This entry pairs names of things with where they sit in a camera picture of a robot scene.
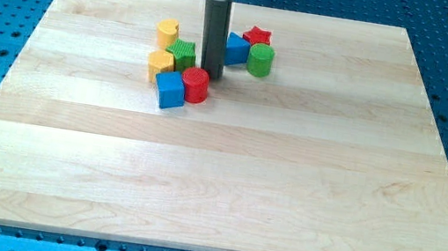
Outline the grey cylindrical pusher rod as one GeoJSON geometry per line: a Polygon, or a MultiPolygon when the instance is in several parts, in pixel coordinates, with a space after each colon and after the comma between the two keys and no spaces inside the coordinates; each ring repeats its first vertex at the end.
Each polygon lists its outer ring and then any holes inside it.
{"type": "Polygon", "coordinates": [[[224,72],[232,1],[205,0],[201,66],[210,79],[218,80],[224,72]]]}

